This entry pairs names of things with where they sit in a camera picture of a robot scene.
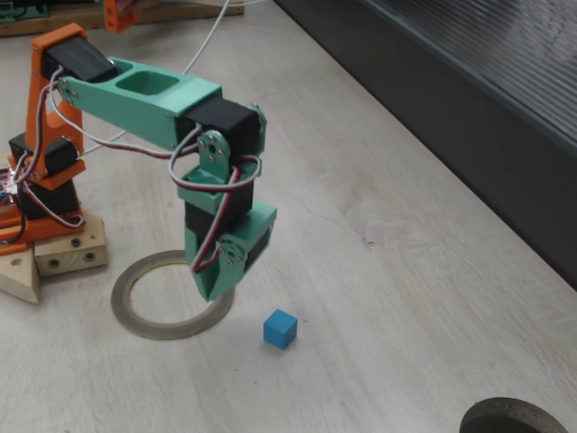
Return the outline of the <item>person's hand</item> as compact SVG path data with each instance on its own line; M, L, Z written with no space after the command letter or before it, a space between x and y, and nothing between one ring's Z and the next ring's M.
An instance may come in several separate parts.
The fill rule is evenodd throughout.
M134 13L157 5L159 0L119 0L117 9L122 13Z

